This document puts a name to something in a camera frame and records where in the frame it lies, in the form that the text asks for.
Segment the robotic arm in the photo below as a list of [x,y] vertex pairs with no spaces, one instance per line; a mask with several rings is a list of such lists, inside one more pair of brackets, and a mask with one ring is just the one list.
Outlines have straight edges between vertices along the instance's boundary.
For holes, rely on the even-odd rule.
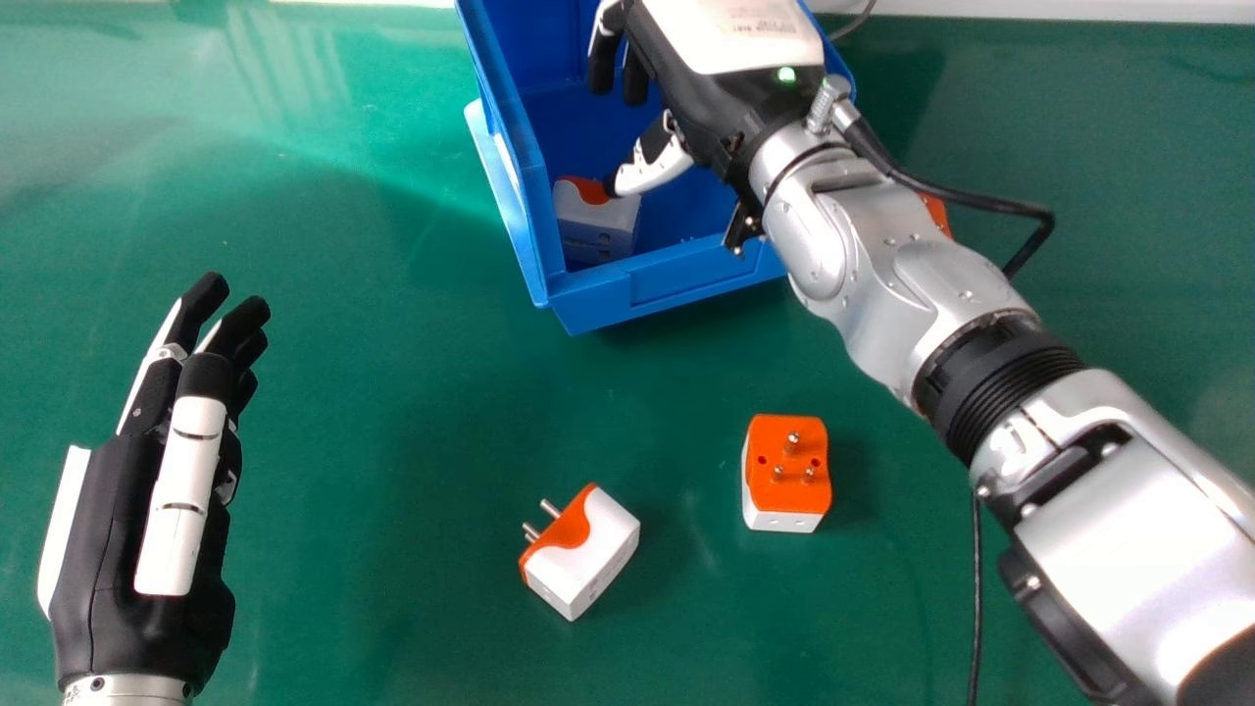
[[724,243],[768,238],[855,365],[970,469],[1012,539],[999,574],[1088,697],[1249,703],[1255,495],[941,232],[848,83],[825,76],[823,39],[796,1],[605,0],[595,92],[624,36],[625,98],[654,80],[666,110],[607,192],[692,161],[738,193]]
[[188,703],[231,637],[226,507],[270,307],[246,298],[193,347],[226,297],[210,272],[174,301],[114,435],[94,451],[70,448],[36,589],[64,703]]

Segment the silver robotic forearm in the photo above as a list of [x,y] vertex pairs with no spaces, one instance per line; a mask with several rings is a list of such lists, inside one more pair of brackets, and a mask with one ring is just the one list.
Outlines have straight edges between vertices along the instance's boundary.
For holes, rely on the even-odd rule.
[[821,103],[749,171],[798,298],[970,466],[1012,537],[1004,582],[1088,696],[1249,702],[1255,495],[1087,370],[998,267],[845,144],[848,102]]
[[156,675],[89,676],[65,687],[61,706],[188,706],[187,682]]

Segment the metal prong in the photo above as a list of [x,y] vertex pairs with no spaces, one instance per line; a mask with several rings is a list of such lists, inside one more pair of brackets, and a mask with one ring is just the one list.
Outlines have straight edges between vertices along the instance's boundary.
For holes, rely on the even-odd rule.
[[546,513],[548,513],[548,517],[553,518],[555,520],[558,518],[558,515],[562,514],[561,512],[558,512],[557,508],[553,507],[552,503],[550,503],[545,498],[541,498],[541,510],[545,510]]

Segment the green table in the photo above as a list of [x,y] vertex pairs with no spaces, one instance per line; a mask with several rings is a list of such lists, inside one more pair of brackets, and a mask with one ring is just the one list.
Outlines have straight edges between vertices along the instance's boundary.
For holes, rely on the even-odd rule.
[[[873,19],[846,54],[905,163],[1057,207],[1022,291],[1255,480],[1252,48]],[[105,439],[210,267],[275,319],[206,703],[960,702],[960,465],[784,282],[569,337],[528,302],[473,98],[447,10],[0,9],[0,703],[55,701],[34,583],[65,446]],[[953,224],[996,260],[1029,227]],[[761,411],[828,425],[816,535],[740,522]],[[518,581],[518,523],[589,482],[644,529],[567,624]],[[984,701],[1081,703],[991,564]]]

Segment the blue plastic bin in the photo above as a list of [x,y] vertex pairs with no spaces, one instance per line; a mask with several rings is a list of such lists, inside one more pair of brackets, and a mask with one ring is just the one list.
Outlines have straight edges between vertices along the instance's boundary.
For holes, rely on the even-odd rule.
[[[562,255],[552,184],[566,174],[600,177],[631,149],[661,109],[629,108],[617,92],[585,87],[585,50],[597,0],[458,0],[479,79],[466,117],[510,232],[532,302],[552,307],[570,334],[585,332],[784,273],[771,246],[720,245],[735,197],[693,168],[645,194],[636,253],[595,266]],[[828,70],[847,78],[836,49]]]

